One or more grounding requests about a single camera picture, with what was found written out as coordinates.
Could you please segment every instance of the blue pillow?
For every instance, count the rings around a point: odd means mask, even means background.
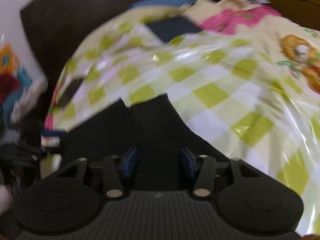
[[[181,5],[188,3],[193,4],[196,0],[141,0],[131,5],[130,8],[136,8],[141,6],[150,6],[150,5],[169,5],[180,7]]]
[[[3,122],[4,125],[7,126],[8,122],[10,121],[10,114],[13,110],[14,103],[16,100],[19,100],[23,93],[23,88],[18,88],[17,90],[13,91],[8,95],[5,101],[2,104],[3,108]]]

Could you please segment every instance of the green and white checkered sheet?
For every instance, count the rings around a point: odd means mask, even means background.
[[[319,104],[250,40],[204,31],[165,45],[122,22],[67,62],[53,102],[78,76],[86,79],[68,106],[51,107],[51,129],[69,131],[119,98],[130,106],[167,93],[194,133],[295,190],[305,203],[298,232],[316,231]]]

